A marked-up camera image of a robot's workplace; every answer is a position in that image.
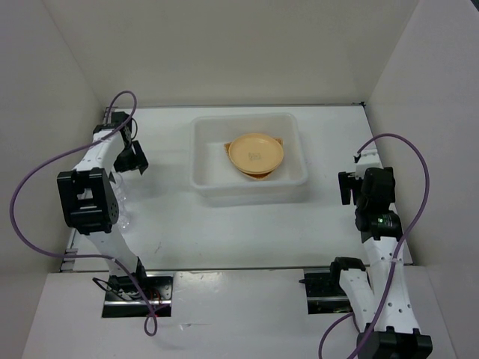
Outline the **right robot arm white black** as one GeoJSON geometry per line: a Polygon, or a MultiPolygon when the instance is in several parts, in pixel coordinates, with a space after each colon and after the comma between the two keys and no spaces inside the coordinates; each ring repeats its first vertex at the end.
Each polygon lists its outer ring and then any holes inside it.
{"type": "Polygon", "coordinates": [[[359,334],[355,358],[428,358],[432,339],[421,332],[412,309],[403,265],[400,217],[390,208],[395,201],[392,168],[368,168],[363,174],[338,174],[341,202],[354,204],[356,228],[367,253],[337,257],[328,285],[346,294],[359,334]]]}

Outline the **beige bear plate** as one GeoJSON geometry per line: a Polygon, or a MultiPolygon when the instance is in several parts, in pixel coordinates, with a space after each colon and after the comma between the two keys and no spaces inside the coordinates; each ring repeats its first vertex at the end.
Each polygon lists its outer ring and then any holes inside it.
{"type": "Polygon", "coordinates": [[[267,177],[272,172],[274,172],[277,168],[278,166],[275,166],[273,168],[268,168],[266,170],[252,171],[252,170],[246,170],[244,168],[237,167],[237,170],[249,177],[267,177]]]}

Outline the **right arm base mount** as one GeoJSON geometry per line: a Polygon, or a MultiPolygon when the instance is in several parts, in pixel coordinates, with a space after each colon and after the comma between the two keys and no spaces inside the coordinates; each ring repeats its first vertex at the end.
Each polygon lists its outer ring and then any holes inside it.
{"type": "Polygon", "coordinates": [[[329,269],[304,269],[303,272],[304,277],[299,282],[305,289],[309,315],[352,311],[344,291],[332,282],[329,269]]]}

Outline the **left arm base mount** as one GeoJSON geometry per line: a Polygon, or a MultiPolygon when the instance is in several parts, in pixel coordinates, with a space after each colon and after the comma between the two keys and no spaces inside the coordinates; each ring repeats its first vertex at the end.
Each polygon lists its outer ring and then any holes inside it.
{"type": "MultiPolygon", "coordinates": [[[[93,277],[92,281],[105,293],[102,317],[107,319],[145,317],[148,307],[129,277],[109,276],[107,280],[93,277]]],[[[139,281],[156,317],[171,316],[174,288],[172,272],[150,271],[139,281]]]]}

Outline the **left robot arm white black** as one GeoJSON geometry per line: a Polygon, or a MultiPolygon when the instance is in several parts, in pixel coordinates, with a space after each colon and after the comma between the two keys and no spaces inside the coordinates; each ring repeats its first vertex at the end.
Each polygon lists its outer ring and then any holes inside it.
{"type": "Polygon", "coordinates": [[[95,127],[93,140],[112,137],[87,150],[70,171],[57,176],[64,219],[68,227],[86,236],[107,256],[109,286],[138,299],[149,290],[149,280],[138,256],[128,247],[118,226],[120,204],[112,182],[114,175],[148,168],[138,141],[132,139],[132,122],[124,111],[115,112],[111,121],[95,127]]]}

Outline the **clear glass cup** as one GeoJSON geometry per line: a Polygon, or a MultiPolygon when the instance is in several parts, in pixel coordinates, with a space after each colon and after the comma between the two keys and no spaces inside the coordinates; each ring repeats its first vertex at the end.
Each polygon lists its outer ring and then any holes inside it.
{"type": "Polygon", "coordinates": [[[126,190],[122,175],[112,171],[109,175],[109,182],[118,203],[125,203],[126,190]]]}
{"type": "Polygon", "coordinates": [[[129,225],[131,222],[131,215],[127,211],[126,207],[122,204],[118,204],[118,221],[117,221],[117,226],[119,227],[119,230],[124,233],[128,231],[129,225]]]}

